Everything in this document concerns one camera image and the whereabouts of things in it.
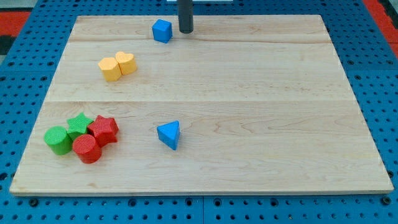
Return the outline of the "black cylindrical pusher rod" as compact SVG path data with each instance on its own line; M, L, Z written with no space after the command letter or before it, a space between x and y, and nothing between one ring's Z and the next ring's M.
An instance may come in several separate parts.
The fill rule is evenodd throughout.
M184 34L193 32L193 1L178 0L177 11L179 31Z

